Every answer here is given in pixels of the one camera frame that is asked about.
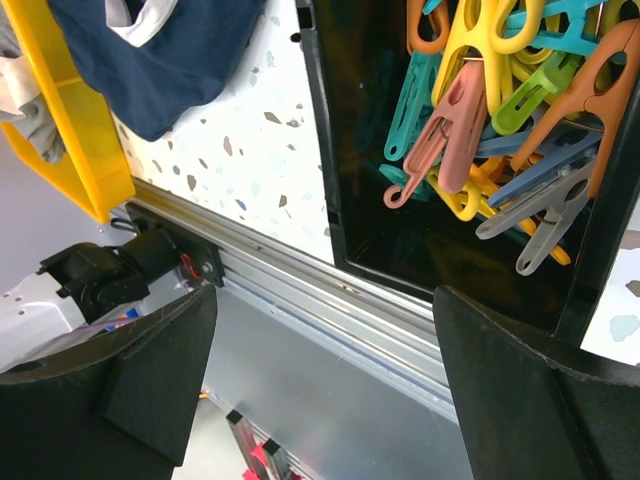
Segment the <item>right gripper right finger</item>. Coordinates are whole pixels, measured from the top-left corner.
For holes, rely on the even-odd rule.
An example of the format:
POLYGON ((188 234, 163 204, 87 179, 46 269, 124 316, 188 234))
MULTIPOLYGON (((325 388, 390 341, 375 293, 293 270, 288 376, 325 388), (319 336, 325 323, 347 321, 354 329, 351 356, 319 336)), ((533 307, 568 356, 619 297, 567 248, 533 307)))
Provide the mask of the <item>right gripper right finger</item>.
POLYGON ((636 479, 639 369, 434 293, 446 376, 476 479, 636 479))

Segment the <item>grey underwear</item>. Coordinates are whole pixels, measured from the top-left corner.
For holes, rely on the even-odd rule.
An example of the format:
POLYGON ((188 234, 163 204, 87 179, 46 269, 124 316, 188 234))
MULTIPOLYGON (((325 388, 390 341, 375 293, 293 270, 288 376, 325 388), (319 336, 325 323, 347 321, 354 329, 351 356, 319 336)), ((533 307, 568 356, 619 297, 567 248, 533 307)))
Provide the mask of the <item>grey underwear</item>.
POLYGON ((1 7, 1 121, 11 124, 48 164, 66 153, 41 89, 1 7))

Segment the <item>pink clothespin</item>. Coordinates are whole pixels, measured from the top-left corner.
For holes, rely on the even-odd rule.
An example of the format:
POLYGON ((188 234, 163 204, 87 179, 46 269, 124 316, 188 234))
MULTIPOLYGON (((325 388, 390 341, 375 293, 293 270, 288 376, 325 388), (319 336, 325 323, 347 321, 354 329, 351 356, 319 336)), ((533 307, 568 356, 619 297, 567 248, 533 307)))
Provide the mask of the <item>pink clothespin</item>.
POLYGON ((402 207, 440 159, 437 184, 446 193, 462 190, 471 170, 487 116, 483 67, 462 67, 427 120, 407 154, 403 170, 408 175, 402 187, 391 186, 383 200, 390 209, 402 207))

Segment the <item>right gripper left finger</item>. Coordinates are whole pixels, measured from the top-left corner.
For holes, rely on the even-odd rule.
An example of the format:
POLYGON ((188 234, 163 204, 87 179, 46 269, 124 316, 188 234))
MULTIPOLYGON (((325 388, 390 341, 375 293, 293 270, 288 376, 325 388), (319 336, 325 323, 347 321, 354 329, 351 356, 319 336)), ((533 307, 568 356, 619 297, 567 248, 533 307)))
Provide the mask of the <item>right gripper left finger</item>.
POLYGON ((4 479, 169 479, 184 462, 216 328, 205 285, 1 376, 4 479))

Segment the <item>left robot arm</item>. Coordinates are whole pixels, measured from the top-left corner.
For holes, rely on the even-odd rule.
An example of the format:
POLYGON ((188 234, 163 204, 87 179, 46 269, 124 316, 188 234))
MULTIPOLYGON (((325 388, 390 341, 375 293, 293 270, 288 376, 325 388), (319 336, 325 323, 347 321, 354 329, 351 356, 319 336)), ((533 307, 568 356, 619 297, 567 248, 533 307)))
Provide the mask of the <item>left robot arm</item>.
POLYGON ((115 247, 79 243, 43 260, 1 294, 1 370, 145 299, 150 286, 179 264, 177 246, 161 230, 115 247))

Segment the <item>navy underwear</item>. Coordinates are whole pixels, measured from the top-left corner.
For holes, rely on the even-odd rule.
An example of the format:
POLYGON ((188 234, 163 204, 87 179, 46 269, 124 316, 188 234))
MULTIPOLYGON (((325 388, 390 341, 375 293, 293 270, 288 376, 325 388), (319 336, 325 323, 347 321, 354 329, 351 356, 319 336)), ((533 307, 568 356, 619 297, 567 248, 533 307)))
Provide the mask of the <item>navy underwear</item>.
POLYGON ((51 1, 82 79, 134 134, 155 141, 215 100, 238 66, 261 1, 51 1))

